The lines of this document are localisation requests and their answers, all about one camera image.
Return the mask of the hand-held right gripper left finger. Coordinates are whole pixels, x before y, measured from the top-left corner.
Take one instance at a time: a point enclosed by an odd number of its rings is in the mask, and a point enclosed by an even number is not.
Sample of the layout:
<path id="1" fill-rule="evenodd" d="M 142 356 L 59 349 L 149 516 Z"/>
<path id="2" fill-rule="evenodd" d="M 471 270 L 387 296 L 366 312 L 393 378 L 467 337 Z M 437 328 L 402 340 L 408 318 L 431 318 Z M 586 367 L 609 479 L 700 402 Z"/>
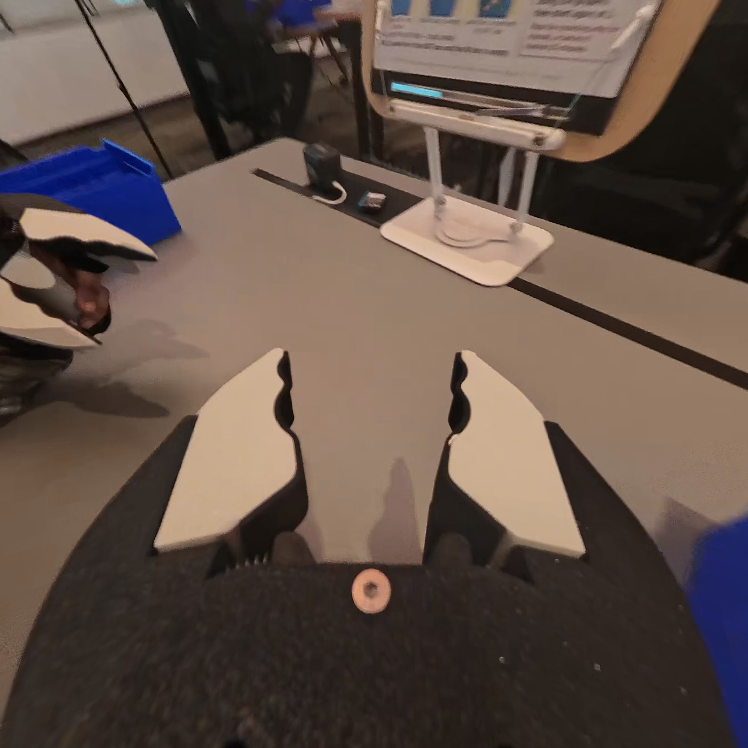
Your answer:
<path id="1" fill-rule="evenodd" d="M 198 411 L 155 550 L 225 541 L 270 552 L 309 507 L 301 444 L 293 431 L 288 351 L 271 349 L 223 384 Z"/>

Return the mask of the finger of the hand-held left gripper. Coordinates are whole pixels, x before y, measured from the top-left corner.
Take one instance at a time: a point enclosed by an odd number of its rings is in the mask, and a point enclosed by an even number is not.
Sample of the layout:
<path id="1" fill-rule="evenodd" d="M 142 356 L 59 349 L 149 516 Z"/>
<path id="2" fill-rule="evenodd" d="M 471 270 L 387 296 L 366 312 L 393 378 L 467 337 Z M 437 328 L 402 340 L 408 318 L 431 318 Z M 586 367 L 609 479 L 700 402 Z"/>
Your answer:
<path id="1" fill-rule="evenodd" d="M 48 316 L 36 304 L 18 298 L 1 279 L 1 333 L 18 340 L 56 349 L 100 346 L 95 337 L 62 319 Z"/>
<path id="2" fill-rule="evenodd" d="M 75 242 L 100 257 L 158 260 L 154 250 L 139 238 L 87 213 L 25 209 L 19 225 L 25 236 L 37 244 Z"/>

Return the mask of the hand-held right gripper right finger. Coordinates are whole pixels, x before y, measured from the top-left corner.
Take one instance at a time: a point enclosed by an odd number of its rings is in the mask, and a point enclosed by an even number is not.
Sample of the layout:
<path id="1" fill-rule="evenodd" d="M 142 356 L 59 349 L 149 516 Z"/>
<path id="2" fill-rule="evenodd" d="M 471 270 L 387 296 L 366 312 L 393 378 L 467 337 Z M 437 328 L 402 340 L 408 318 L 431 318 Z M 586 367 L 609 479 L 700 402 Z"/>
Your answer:
<path id="1" fill-rule="evenodd" d="M 445 536 L 461 536 L 478 566 L 503 565 L 518 547 L 582 559 L 586 547 L 541 412 L 469 350 L 455 354 L 450 391 L 425 561 Z"/>

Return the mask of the blue plastic bin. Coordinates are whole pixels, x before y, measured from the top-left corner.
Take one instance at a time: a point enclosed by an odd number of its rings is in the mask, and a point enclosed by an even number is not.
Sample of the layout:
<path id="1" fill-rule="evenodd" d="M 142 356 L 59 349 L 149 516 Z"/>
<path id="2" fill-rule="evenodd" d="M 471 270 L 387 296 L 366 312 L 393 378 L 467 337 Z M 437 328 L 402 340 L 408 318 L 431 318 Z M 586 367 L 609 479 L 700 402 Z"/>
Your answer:
<path id="1" fill-rule="evenodd" d="M 182 227 L 155 166 L 103 139 L 1 173 L 2 194 L 35 194 L 65 203 L 153 246 Z"/>
<path id="2" fill-rule="evenodd" d="M 687 597 L 723 694 L 736 744 L 747 746 L 747 517 L 694 547 Z"/>

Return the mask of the person's left hand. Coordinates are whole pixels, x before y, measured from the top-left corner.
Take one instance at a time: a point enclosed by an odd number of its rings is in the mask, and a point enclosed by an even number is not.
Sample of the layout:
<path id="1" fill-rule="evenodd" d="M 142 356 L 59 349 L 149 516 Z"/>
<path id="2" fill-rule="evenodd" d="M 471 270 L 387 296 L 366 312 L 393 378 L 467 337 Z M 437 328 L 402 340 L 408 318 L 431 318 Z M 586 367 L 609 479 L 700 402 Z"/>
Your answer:
<path id="1" fill-rule="evenodd" d="M 72 288 L 77 326 L 94 335 L 107 332 L 111 325 L 110 293 L 100 275 L 70 266 L 40 245 L 31 244 L 31 252 Z"/>

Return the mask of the thin black stand pole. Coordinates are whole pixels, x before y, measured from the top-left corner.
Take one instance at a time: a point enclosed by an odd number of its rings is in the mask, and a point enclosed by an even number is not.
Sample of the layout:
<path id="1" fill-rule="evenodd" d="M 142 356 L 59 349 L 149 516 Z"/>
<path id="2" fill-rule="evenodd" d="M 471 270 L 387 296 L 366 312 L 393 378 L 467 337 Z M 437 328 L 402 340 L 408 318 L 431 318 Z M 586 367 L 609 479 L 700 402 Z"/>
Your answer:
<path id="1" fill-rule="evenodd" d="M 121 92 L 123 97 L 126 99 L 126 102 L 129 106 L 130 111 L 135 117 L 136 122 L 138 126 L 140 127 L 140 130 L 143 132 L 144 136 L 146 137 L 151 147 L 151 150 L 153 151 L 153 154 L 156 157 L 158 163 L 160 164 L 165 176 L 167 177 L 168 180 L 172 180 L 174 178 L 174 174 L 171 169 L 171 166 L 167 162 L 166 158 L 164 157 L 164 154 L 162 153 L 162 150 L 157 144 L 153 136 L 153 133 L 151 132 L 150 127 L 148 126 L 143 114 L 141 113 L 141 109 L 138 107 L 135 100 L 132 98 L 132 95 L 129 92 L 129 89 L 127 88 L 119 71 L 117 70 L 117 67 L 115 66 L 114 61 L 112 61 L 111 56 L 108 53 L 107 48 L 104 45 L 104 42 L 102 41 L 101 37 L 99 36 L 98 31 L 96 30 L 94 26 L 91 15 L 88 12 L 88 7 L 85 5 L 83 1 L 73 1 L 73 3 L 76 5 L 76 8 L 78 9 L 78 12 L 81 15 L 81 18 L 83 19 L 85 25 L 87 26 L 89 33 L 93 38 L 93 41 L 97 45 L 104 61 L 106 62 L 106 65 L 108 66 L 108 69 L 113 75 L 115 83 L 117 85 L 117 89 Z"/>

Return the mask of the thick black vertical pole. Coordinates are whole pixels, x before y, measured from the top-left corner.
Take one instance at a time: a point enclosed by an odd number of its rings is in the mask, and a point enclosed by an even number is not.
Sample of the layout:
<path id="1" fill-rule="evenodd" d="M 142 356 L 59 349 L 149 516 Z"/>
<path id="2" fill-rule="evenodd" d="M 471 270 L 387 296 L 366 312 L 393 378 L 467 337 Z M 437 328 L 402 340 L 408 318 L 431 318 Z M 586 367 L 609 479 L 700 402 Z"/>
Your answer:
<path id="1" fill-rule="evenodd" d="M 233 153 L 215 107 L 209 80 L 202 63 L 208 64 L 206 49 L 188 5 L 182 1 L 153 1 L 153 9 L 166 33 L 177 64 L 182 72 L 192 106 L 201 123 L 215 161 Z"/>

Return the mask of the black office chair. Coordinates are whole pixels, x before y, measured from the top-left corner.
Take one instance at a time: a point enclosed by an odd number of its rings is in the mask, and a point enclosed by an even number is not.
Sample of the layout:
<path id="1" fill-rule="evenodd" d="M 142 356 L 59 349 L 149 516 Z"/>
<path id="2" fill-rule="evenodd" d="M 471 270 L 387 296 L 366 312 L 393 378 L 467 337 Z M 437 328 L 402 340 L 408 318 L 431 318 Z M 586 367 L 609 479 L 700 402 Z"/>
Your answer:
<path id="1" fill-rule="evenodd" d="M 548 158 L 535 216 L 680 263 L 711 255 L 746 208 L 747 2 L 721 2 L 658 115 L 597 162 Z"/>

